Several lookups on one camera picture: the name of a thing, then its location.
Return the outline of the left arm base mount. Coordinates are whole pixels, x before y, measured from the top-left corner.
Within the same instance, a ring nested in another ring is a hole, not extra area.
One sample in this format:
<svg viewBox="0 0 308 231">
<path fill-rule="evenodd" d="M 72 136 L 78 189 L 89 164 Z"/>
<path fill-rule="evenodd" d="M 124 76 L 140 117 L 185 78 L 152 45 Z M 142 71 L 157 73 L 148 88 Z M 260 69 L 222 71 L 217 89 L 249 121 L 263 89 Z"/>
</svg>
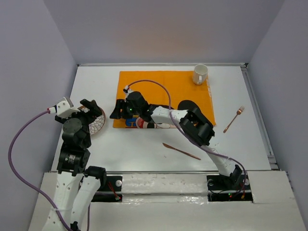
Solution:
<svg viewBox="0 0 308 231">
<path fill-rule="evenodd" d="M 107 175 L 106 184 L 95 193 L 92 202 L 121 203 L 123 177 L 121 175 Z"/>
</svg>

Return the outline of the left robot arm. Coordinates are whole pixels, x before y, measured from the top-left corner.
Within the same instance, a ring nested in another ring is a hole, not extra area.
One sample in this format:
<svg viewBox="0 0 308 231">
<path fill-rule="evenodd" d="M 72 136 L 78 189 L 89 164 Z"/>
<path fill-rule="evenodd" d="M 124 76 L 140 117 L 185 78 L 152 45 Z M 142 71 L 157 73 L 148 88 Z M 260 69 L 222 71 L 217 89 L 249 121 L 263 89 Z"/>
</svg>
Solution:
<svg viewBox="0 0 308 231">
<path fill-rule="evenodd" d="M 83 99 L 87 108 L 75 108 L 64 97 L 55 106 L 55 120 L 62 126 L 63 144 L 57 165 L 57 182 L 45 231 L 78 231 L 97 190 L 106 186 L 106 170 L 87 166 L 91 146 L 89 125 L 103 112 L 95 100 Z"/>
</svg>

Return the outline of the yellow Mickey Mouse cloth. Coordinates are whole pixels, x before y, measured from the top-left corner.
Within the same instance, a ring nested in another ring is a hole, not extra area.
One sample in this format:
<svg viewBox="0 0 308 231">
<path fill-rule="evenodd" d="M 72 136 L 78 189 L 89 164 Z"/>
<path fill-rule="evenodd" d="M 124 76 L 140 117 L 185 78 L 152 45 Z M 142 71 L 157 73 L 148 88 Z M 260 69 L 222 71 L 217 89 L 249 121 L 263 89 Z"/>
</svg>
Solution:
<svg viewBox="0 0 308 231">
<path fill-rule="evenodd" d="M 148 103 L 168 106 L 168 94 L 171 107 L 177 109 L 183 100 L 194 102 L 209 121 L 215 125 L 214 109 L 208 81 L 201 85 L 193 83 L 193 71 L 121 71 L 119 74 L 117 99 L 124 99 L 123 89 L 130 83 L 147 79 L 152 82 L 133 84 L 130 89 L 139 91 Z"/>
</svg>

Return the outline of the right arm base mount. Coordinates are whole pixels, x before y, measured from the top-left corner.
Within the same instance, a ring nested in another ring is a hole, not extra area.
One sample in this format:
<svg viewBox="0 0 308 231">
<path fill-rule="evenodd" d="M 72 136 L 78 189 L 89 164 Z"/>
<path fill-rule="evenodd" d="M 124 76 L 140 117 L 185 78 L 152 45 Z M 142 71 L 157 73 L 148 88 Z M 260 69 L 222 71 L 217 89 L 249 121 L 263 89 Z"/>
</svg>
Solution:
<svg viewBox="0 0 308 231">
<path fill-rule="evenodd" d="M 220 181 L 220 175 L 208 175 L 206 179 L 209 202 L 253 201 L 248 176 L 244 180 L 244 175 L 241 175 L 237 186 L 226 186 Z"/>
</svg>

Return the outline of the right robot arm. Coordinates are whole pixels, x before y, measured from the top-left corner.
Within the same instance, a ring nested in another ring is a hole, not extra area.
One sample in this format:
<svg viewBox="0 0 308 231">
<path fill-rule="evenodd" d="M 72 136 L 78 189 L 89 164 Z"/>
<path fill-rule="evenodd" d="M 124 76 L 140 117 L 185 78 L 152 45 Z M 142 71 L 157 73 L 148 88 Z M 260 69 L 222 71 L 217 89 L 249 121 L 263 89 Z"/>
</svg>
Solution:
<svg viewBox="0 0 308 231">
<path fill-rule="evenodd" d="M 243 165 L 209 149 L 209 142 L 215 135 L 214 126 L 200 109 L 174 110 L 170 106 L 149 104 L 140 92 L 127 90 L 125 99 L 117 99 L 110 118 L 129 119 L 136 115 L 148 123 L 174 125 L 193 145 L 208 154 L 225 188 L 239 192 L 244 189 L 246 171 Z"/>
</svg>

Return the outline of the white ceramic mug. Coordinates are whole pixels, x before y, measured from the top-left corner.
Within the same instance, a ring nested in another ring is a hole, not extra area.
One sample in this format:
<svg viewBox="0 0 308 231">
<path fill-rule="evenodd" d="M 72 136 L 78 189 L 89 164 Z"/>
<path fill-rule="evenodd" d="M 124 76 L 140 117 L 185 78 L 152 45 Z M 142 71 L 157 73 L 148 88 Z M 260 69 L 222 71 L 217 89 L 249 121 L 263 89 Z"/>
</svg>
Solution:
<svg viewBox="0 0 308 231">
<path fill-rule="evenodd" d="M 208 67 L 205 64 L 197 64 L 193 71 L 193 83 L 202 85 L 208 77 Z"/>
</svg>

